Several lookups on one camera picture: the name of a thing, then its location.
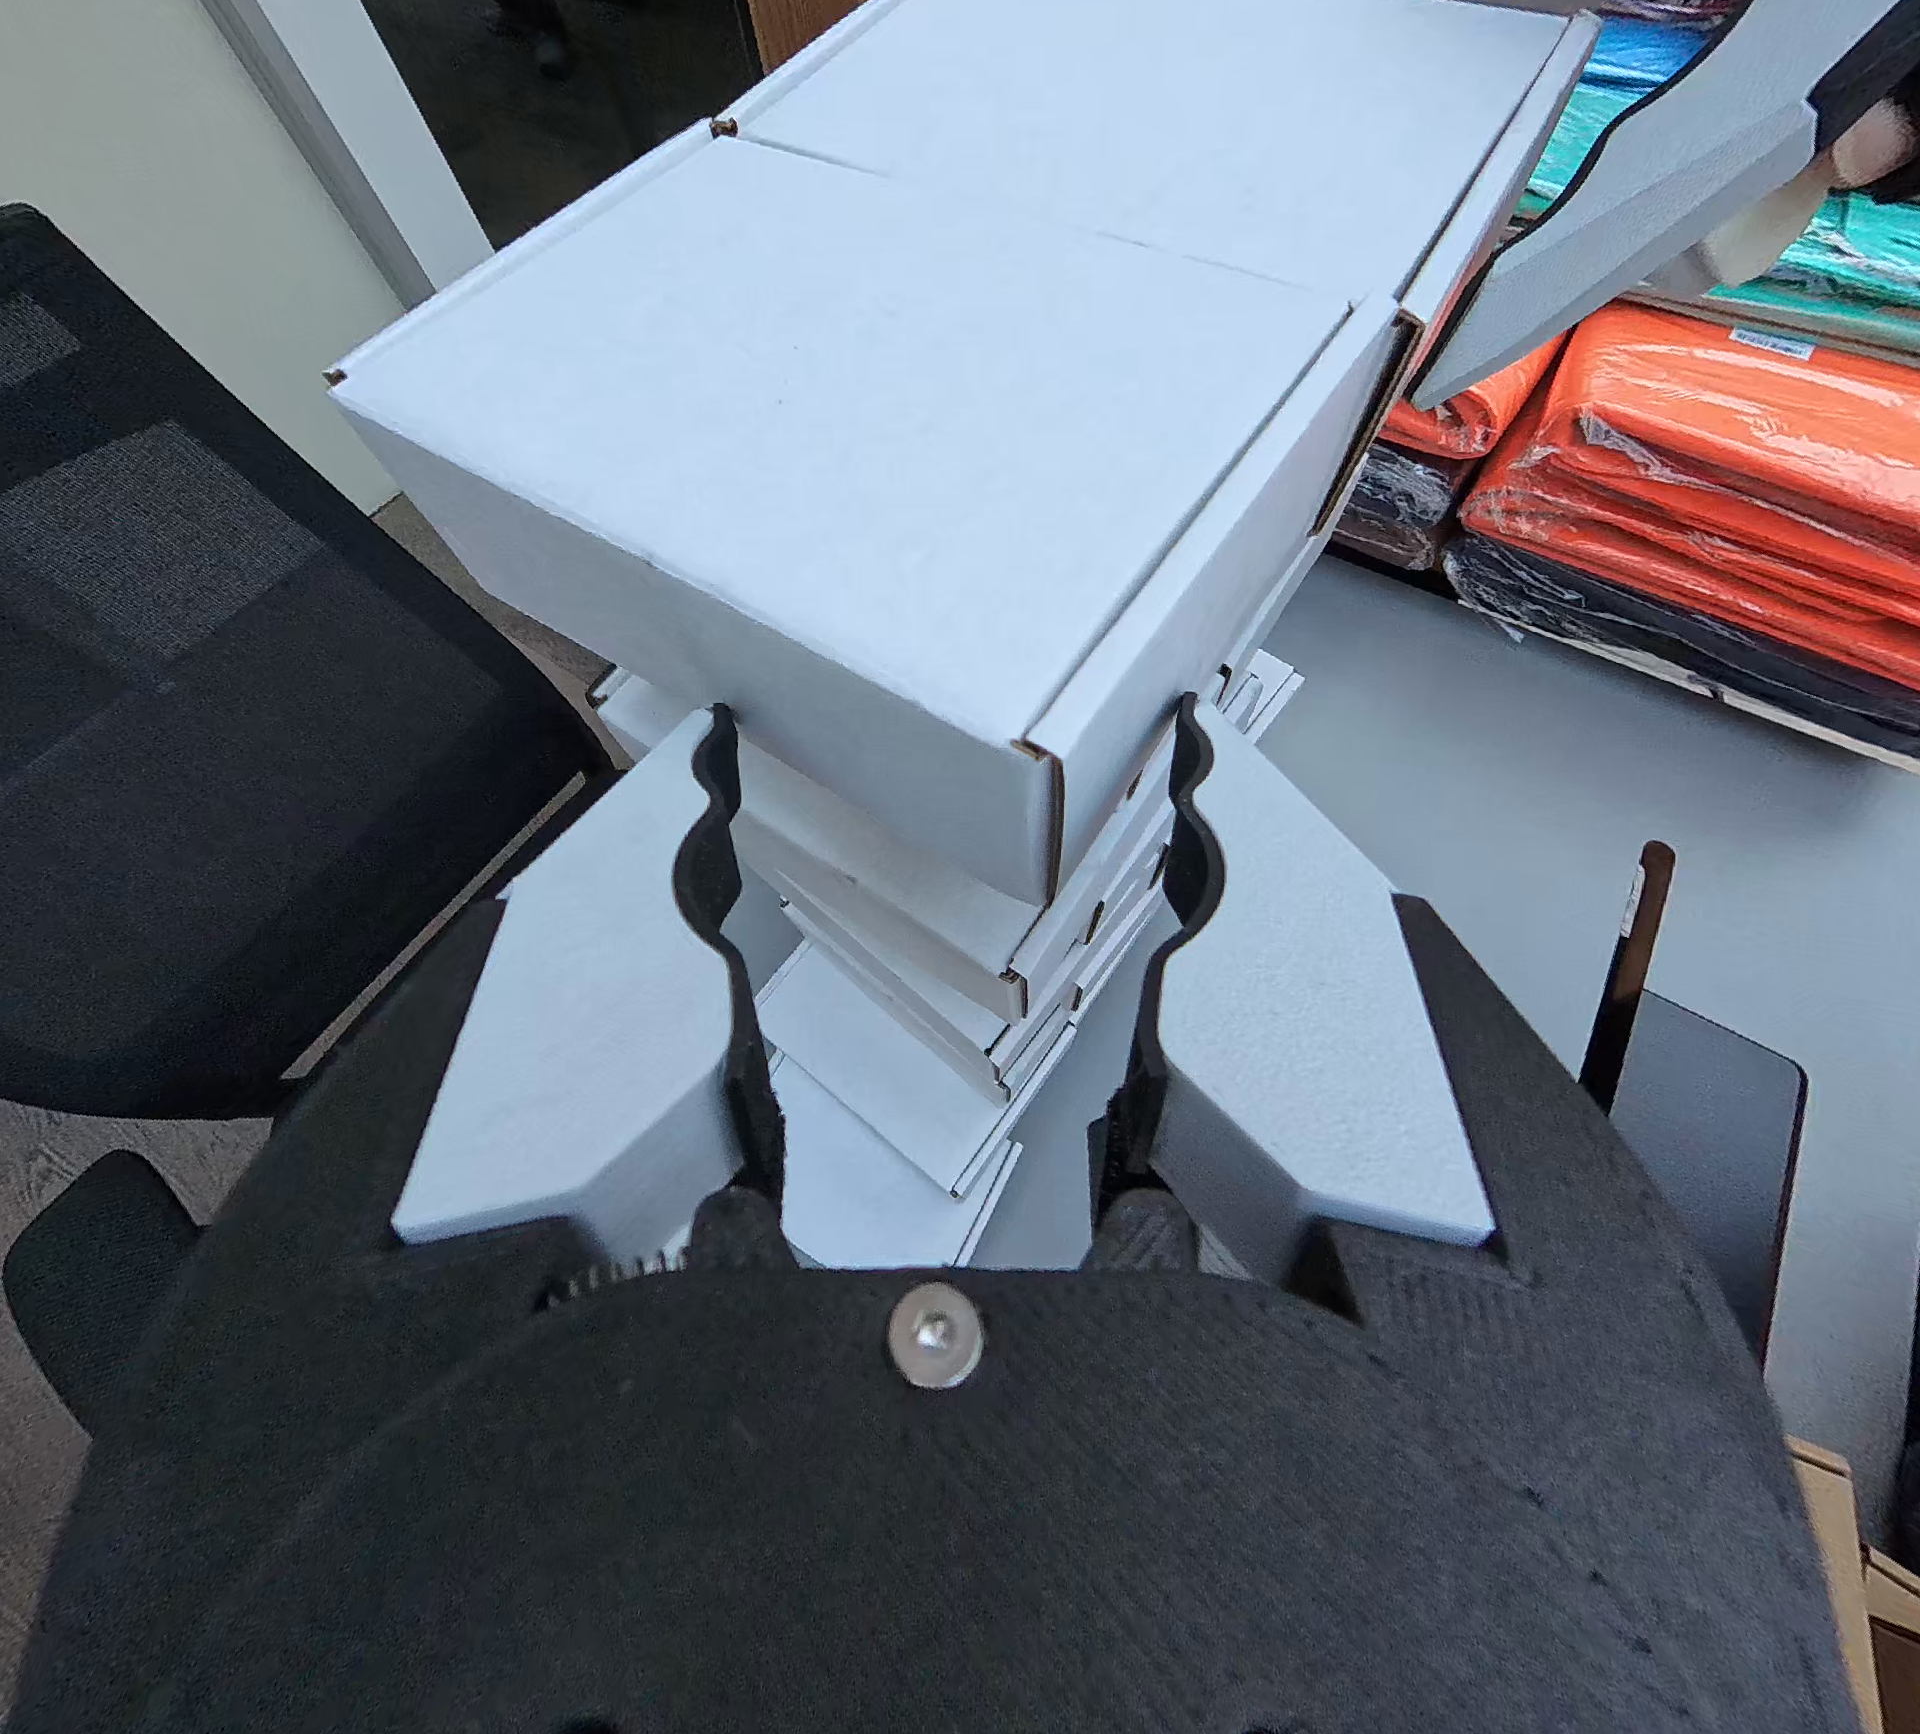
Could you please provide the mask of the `white cardboard box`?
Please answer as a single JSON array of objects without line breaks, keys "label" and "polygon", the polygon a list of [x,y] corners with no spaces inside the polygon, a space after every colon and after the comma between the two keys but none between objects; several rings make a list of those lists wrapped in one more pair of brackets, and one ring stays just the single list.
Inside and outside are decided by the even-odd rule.
[{"label": "white cardboard box", "polygon": [[1434,331],[1597,36],[1460,0],[869,0],[727,118]]},{"label": "white cardboard box", "polygon": [[698,124],[330,400],[491,593],[1046,906],[1285,574],[1396,320]]}]

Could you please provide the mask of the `blue plastic-wrapped package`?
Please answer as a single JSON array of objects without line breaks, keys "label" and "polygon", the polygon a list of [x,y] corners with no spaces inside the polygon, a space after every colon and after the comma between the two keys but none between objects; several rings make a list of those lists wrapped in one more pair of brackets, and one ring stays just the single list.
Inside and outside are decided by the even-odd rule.
[{"label": "blue plastic-wrapped package", "polygon": [[1712,21],[1602,16],[1580,81],[1642,96],[1684,71],[1715,37]]}]

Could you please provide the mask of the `dark plastic-wrapped package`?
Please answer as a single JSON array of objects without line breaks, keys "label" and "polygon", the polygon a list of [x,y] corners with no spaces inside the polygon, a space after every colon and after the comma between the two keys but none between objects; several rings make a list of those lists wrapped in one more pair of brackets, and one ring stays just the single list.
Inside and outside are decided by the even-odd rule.
[{"label": "dark plastic-wrapped package", "polygon": [[1438,570],[1481,467],[1472,456],[1372,442],[1330,546],[1387,570]]},{"label": "dark plastic-wrapped package", "polygon": [[1474,531],[1448,541],[1443,571],[1462,605],[1505,625],[1669,670],[1727,706],[1752,703],[1862,753],[1917,762],[1917,690],[1764,636],[1742,615],[1695,611]]}]

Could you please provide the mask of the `row of white boxes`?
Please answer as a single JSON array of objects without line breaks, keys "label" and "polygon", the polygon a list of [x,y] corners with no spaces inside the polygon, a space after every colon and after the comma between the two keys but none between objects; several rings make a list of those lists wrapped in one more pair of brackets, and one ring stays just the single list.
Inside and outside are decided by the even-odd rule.
[{"label": "row of white boxes", "polygon": [[1174,743],[1165,725],[1090,852],[1035,906],[739,741],[733,845],[796,930],[757,1013],[787,1118],[783,1229],[803,1262],[970,1262],[1021,1121],[1158,920]]}]

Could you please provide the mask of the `person's right hand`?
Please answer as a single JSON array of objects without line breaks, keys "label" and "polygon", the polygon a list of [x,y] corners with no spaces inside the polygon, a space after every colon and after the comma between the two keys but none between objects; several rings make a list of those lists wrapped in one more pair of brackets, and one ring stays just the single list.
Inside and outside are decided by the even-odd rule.
[{"label": "person's right hand", "polygon": [[1917,168],[1918,129],[1908,106],[1887,96],[1841,136],[1827,154],[1831,186],[1873,191],[1885,200],[1908,196],[1901,179]]}]

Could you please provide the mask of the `black office chair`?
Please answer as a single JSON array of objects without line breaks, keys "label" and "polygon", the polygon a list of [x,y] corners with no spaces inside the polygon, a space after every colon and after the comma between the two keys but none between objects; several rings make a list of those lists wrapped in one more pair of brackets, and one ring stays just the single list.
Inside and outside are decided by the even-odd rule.
[{"label": "black office chair", "polygon": [[4,1099],[267,1118],[615,760],[27,203],[4,208],[2,297]]}]

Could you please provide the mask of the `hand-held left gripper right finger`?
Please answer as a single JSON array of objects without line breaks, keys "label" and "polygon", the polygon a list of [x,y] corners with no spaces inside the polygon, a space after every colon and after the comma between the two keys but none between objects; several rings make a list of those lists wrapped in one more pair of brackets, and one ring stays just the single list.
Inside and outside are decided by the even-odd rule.
[{"label": "hand-held left gripper right finger", "polygon": [[1108,1102],[1108,1249],[1290,1280],[1310,1231],[1496,1234],[1402,896],[1211,701],[1181,699],[1165,899]]}]

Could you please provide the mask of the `black flat panel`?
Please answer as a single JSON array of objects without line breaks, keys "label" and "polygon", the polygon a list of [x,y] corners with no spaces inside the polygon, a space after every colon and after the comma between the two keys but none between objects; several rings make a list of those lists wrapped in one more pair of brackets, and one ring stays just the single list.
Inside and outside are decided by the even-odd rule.
[{"label": "black flat panel", "polygon": [[1793,1058],[1653,992],[1677,854],[1644,841],[1578,1070],[1764,1364],[1809,1111]]}]

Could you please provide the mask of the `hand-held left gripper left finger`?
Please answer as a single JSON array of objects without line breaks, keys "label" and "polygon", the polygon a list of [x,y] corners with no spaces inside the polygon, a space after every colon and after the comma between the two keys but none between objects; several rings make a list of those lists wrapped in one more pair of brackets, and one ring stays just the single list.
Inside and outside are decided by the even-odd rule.
[{"label": "hand-held left gripper left finger", "polygon": [[745,954],[739,725],[697,707],[503,892],[395,1205],[408,1245],[565,1222],[604,1258],[787,1258]]}]

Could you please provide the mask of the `teal plastic-wrapped package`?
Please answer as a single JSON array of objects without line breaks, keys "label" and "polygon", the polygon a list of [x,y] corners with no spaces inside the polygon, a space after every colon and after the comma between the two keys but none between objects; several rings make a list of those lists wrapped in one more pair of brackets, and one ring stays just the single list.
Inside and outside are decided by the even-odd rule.
[{"label": "teal plastic-wrapped package", "polygon": [[[1516,203],[1516,227],[1555,205],[1605,129],[1637,100],[1638,94],[1627,88],[1577,83]],[[1659,288],[1651,293],[1682,312],[1766,315],[1766,325],[1915,358],[1918,209],[1915,203],[1885,205],[1862,194],[1832,194],[1763,275],[1715,286],[1691,299]]]}]

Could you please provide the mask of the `orange plastic-wrapped package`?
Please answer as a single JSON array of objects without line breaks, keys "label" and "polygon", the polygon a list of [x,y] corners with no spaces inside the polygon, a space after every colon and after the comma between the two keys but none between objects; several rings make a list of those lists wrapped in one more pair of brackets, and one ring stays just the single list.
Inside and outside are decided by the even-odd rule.
[{"label": "orange plastic-wrapped package", "polygon": [[1434,407],[1394,402],[1376,439],[1421,456],[1455,461],[1482,459],[1522,416],[1530,398],[1552,378],[1569,335],[1551,335],[1520,360],[1477,380]]},{"label": "orange plastic-wrapped package", "polygon": [[1465,531],[1918,688],[1918,373],[1602,305],[1485,464]]}]

